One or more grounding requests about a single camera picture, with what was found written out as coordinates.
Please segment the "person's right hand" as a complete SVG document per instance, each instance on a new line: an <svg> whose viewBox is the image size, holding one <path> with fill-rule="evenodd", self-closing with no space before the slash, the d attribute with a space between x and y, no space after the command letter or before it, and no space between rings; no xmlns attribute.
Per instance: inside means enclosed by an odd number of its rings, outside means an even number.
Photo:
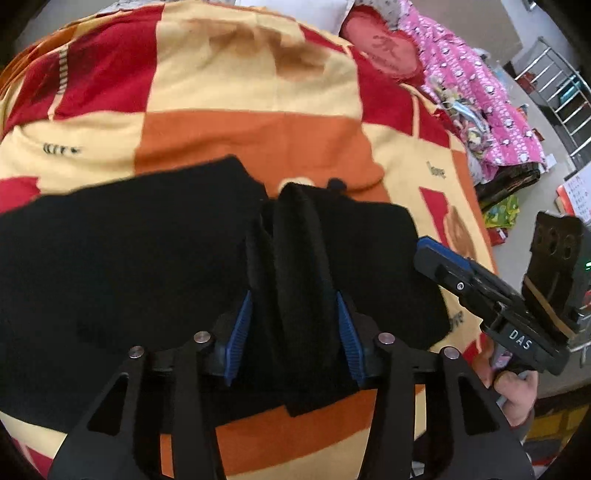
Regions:
<svg viewBox="0 0 591 480"><path fill-rule="evenodd" d="M481 351L472 362L472 367L482 383L506 399L502 411L512 427L521 427L530 417L538 395L539 373L528 371L520 378L511 371L496 374L490 366L495 344L487 336L481 341Z"/></svg>

